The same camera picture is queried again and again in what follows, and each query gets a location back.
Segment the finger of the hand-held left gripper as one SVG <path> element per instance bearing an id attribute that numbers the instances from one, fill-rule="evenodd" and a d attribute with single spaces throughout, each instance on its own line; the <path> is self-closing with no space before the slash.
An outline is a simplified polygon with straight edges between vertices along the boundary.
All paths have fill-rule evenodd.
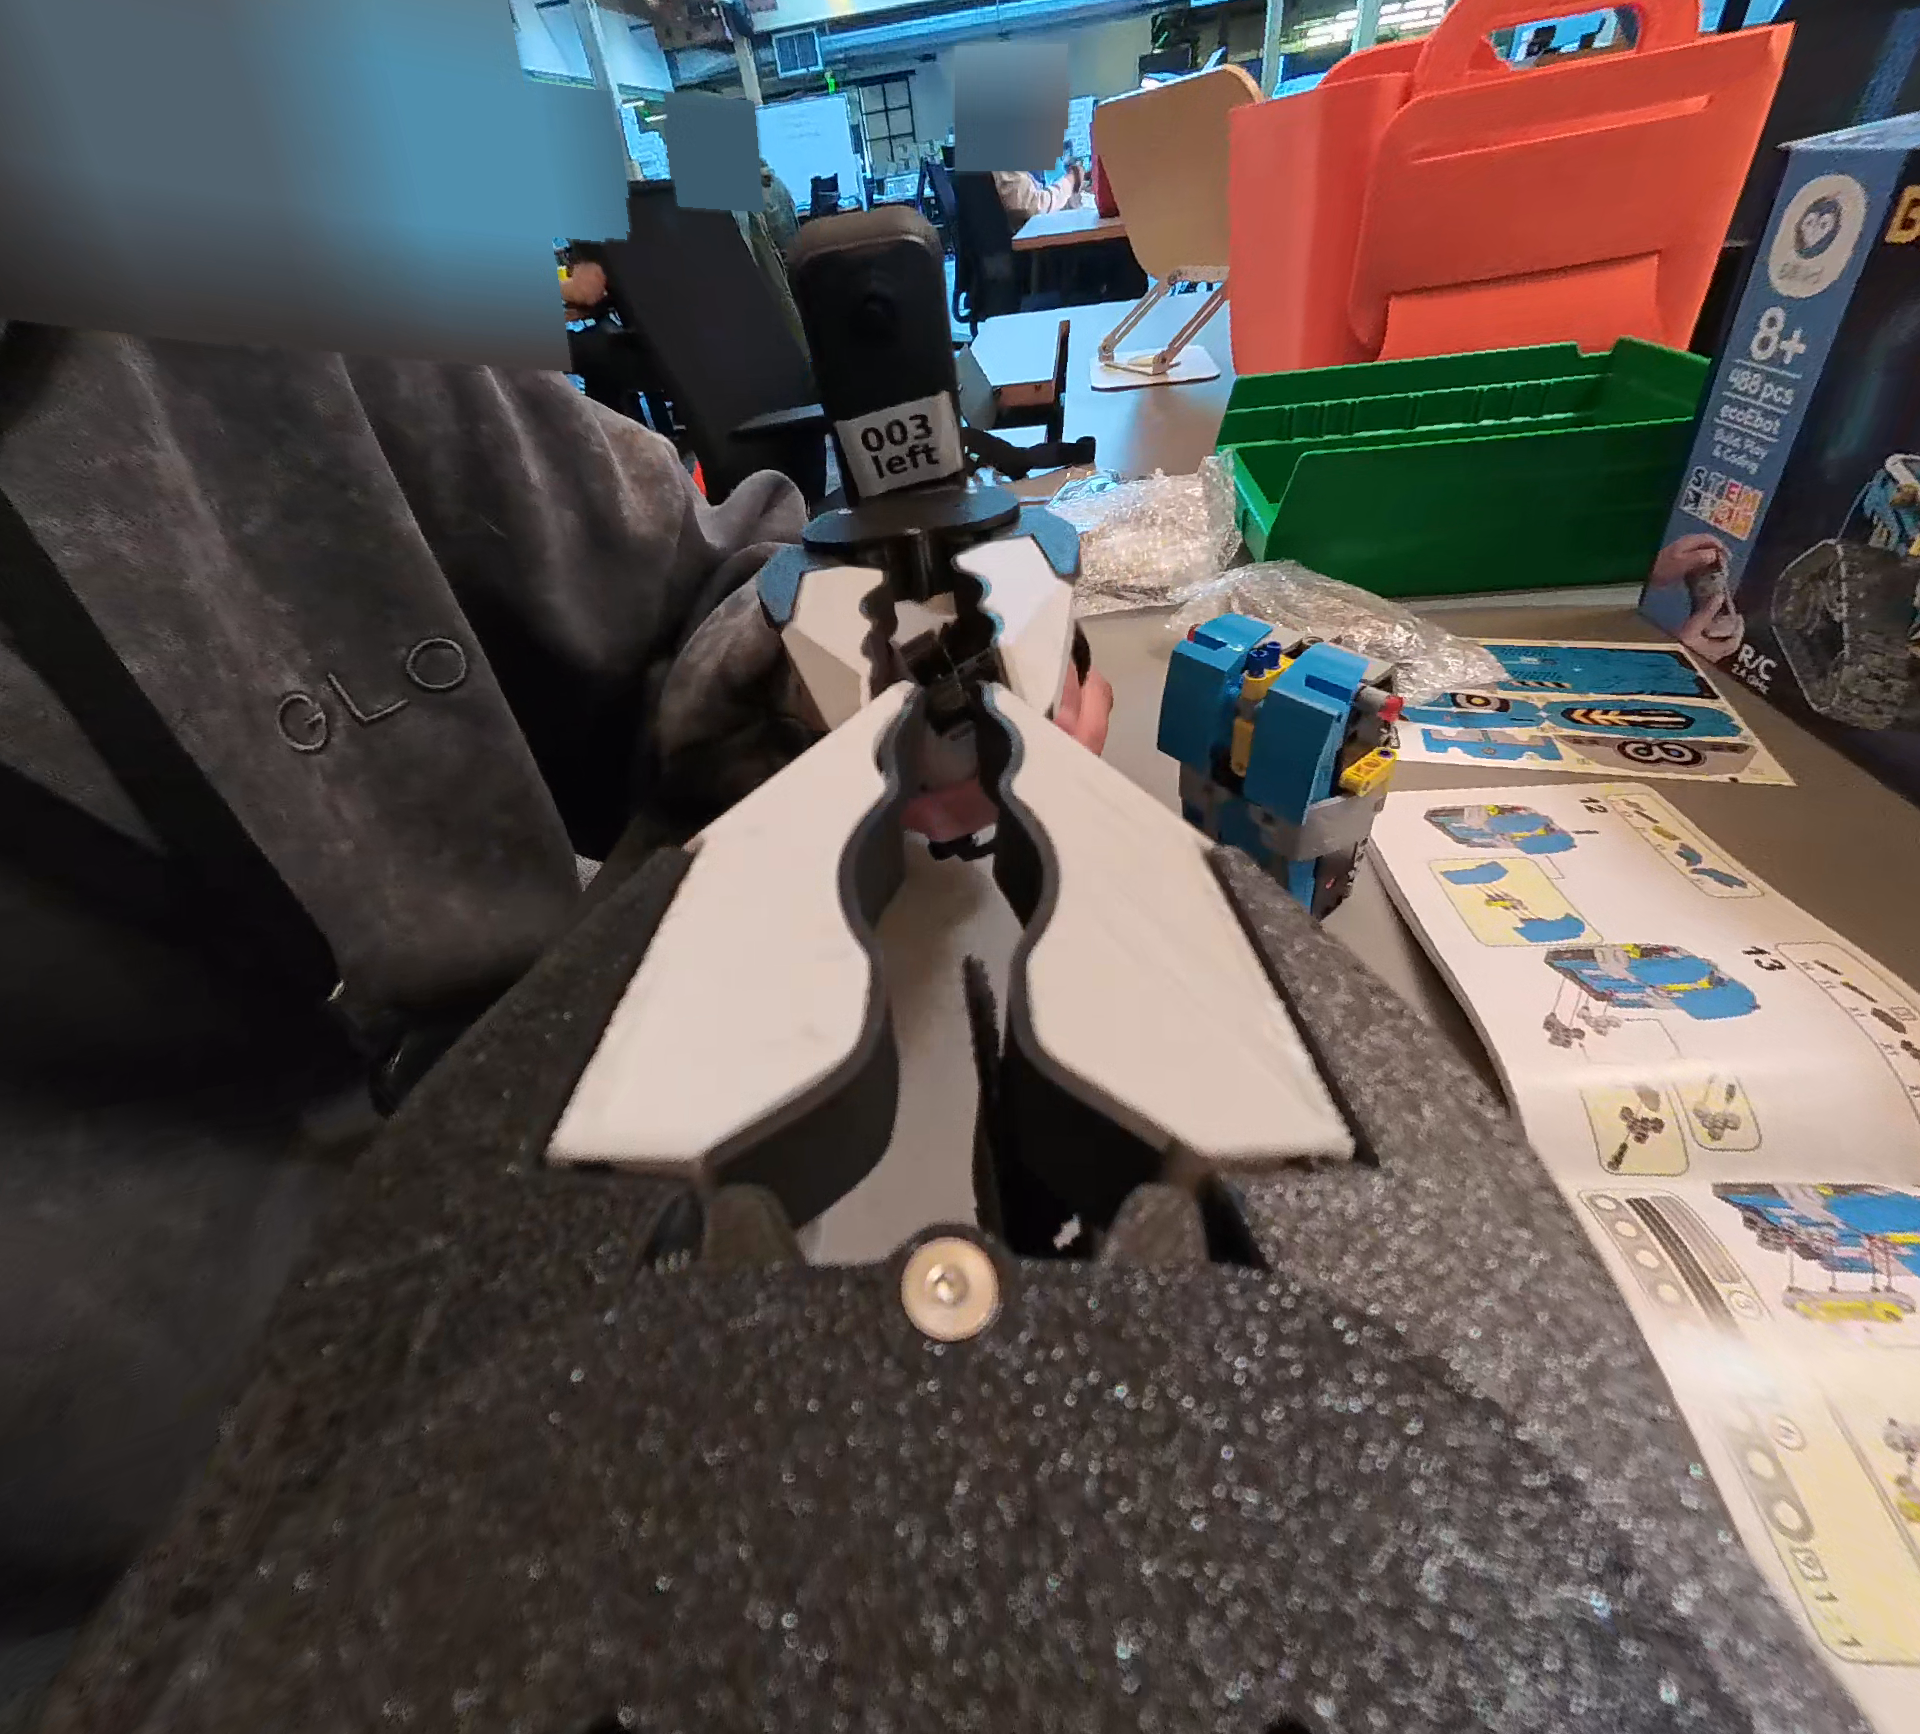
<path id="1" fill-rule="evenodd" d="M 807 567 L 783 645 L 801 685 L 832 733 L 905 682 L 896 598 L 881 567 Z"/>
<path id="2" fill-rule="evenodd" d="M 990 677 L 1037 714 L 1057 714 L 1074 654 L 1074 567 L 1039 538 L 1002 538 L 956 554 L 990 629 Z"/>

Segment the light wooden stand panel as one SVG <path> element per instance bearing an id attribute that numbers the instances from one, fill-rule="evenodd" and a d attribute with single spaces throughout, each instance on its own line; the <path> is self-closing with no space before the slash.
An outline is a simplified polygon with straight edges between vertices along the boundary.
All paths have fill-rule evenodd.
<path id="1" fill-rule="evenodd" d="M 1099 391 L 1214 378 L 1196 335 L 1229 304 L 1232 205 L 1231 117 L 1261 100 L 1244 65 L 1221 63 L 1104 100 L 1092 113 L 1092 154 L 1116 201 L 1147 294 L 1102 337 L 1091 367 Z M 1182 284 L 1208 297 L 1148 354 L 1128 337 Z"/>

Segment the building instruction booklet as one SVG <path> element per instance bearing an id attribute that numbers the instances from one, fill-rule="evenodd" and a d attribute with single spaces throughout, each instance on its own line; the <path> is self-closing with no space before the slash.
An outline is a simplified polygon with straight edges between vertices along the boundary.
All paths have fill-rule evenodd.
<path id="1" fill-rule="evenodd" d="M 1369 856 L 1764 1573 L 1917 1729 L 1917 990 L 1646 786 L 1394 794 Z"/>

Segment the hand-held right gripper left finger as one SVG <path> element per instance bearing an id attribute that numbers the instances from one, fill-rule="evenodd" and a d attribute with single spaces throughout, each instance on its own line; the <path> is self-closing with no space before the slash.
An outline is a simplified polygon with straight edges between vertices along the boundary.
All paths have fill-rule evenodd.
<path id="1" fill-rule="evenodd" d="M 879 1064 L 918 717 L 917 688 L 887 688 L 688 843 L 550 1163 L 710 1180 Z"/>

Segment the clear bubble wrap bag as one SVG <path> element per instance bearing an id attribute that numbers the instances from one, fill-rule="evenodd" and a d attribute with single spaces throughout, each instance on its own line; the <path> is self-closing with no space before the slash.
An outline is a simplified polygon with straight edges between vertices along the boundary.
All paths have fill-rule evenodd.
<path id="1" fill-rule="evenodd" d="M 1398 689 L 1413 704 L 1492 689 L 1504 680 L 1485 644 L 1398 602 L 1297 559 L 1244 559 L 1236 506 L 1236 475 L 1223 453 L 1188 473 L 1071 473 L 1048 507 L 1079 532 L 1076 609 L 1085 618 L 1156 620 L 1162 655 L 1204 620 L 1259 618 L 1397 666 Z"/>

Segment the orange plastic case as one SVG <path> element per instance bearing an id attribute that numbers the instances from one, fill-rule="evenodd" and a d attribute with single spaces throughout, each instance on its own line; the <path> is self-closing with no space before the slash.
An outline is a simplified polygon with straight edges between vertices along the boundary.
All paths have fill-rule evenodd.
<path id="1" fill-rule="evenodd" d="M 1456 0 L 1235 109 L 1236 372 L 1685 348 L 1792 36 L 1704 31 L 1703 0 Z"/>

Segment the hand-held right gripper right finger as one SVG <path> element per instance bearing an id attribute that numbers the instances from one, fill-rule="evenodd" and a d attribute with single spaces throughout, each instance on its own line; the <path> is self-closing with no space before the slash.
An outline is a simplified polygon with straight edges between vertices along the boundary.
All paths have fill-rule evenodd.
<path id="1" fill-rule="evenodd" d="M 1354 1133 L 1211 841 L 1021 696 L 981 700 L 1021 921 L 1004 1086 L 1037 1171 L 1275 1171 Z"/>

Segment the blue sticker sheet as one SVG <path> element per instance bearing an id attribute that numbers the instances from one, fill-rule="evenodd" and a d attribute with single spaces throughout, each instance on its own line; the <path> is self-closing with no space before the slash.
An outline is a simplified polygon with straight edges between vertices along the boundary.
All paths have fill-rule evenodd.
<path id="1" fill-rule="evenodd" d="M 1410 701 L 1403 761 L 1795 784 L 1693 655 L 1652 641 L 1486 641 L 1500 680 Z"/>

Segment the dark toy kit box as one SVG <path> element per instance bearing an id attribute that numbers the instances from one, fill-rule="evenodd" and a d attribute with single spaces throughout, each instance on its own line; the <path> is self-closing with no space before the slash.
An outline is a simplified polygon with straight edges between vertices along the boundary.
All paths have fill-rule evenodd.
<path id="1" fill-rule="evenodd" d="M 1918 799 L 1918 113 L 1786 146 L 1641 609 Z"/>

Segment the cluster of black bushes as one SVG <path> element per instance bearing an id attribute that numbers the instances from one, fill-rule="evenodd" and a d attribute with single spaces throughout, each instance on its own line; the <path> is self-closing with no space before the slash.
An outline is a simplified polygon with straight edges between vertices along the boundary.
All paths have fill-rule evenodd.
<path id="1" fill-rule="evenodd" d="M 975 720 L 981 685 L 1000 682 L 992 641 L 968 640 L 956 626 L 926 631 L 900 645 L 903 666 L 924 689 L 924 722 L 942 735 L 956 735 Z"/>

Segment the person's left hand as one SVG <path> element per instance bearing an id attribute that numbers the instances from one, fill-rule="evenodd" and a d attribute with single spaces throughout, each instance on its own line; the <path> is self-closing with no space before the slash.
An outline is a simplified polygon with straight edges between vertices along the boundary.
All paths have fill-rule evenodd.
<path id="1" fill-rule="evenodd" d="M 1054 722 L 1094 756 L 1104 752 L 1115 708 L 1115 689 L 1092 663 L 1092 644 L 1083 623 L 1072 627 L 1071 670 Z M 935 859 L 981 859 L 992 845 L 999 799 L 973 780 L 929 789 L 903 809 L 903 826 L 926 841 Z"/>

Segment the grey blue toy robot body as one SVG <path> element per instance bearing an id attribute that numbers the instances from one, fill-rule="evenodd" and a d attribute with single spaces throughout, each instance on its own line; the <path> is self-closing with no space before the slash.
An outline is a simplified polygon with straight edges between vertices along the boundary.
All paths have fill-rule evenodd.
<path id="1" fill-rule="evenodd" d="M 1171 652 L 1159 749 L 1184 820 L 1325 920 L 1393 786 L 1403 710 L 1393 661 L 1225 611 Z"/>

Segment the person's left forearm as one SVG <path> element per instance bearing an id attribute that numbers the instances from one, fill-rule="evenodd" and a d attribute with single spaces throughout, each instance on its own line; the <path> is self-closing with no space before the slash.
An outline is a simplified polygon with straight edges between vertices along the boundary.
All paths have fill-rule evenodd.
<path id="1" fill-rule="evenodd" d="M 732 809 L 823 738 L 758 594 L 765 563 L 803 530 L 805 495 L 775 469 L 750 473 L 721 504 L 687 506 L 640 743 L 645 798 L 681 828 Z"/>

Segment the green plastic bin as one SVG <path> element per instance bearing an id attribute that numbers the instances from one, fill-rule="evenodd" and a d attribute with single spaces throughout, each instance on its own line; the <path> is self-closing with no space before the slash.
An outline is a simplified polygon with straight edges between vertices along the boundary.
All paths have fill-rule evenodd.
<path id="1" fill-rule="evenodd" d="M 1642 577 L 1709 387 L 1622 337 L 1235 379 L 1217 449 L 1256 562 L 1387 598 Z"/>

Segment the white table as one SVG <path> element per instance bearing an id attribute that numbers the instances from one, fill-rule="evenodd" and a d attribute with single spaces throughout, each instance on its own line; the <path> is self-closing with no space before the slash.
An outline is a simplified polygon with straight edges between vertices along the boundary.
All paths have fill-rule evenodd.
<path id="1" fill-rule="evenodd" d="M 1058 325 L 1069 321 L 1067 438 L 1091 436 L 1094 465 L 1120 480 L 1193 473 L 1214 453 L 1235 389 L 1232 309 L 1221 306 L 1193 339 L 1212 355 L 1214 378 L 1099 389 L 1096 348 L 1128 309 L 1128 301 L 1108 301 L 996 315 L 975 335 L 973 354 L 996 387 L 1045 379 L 1054 367 Z"/>

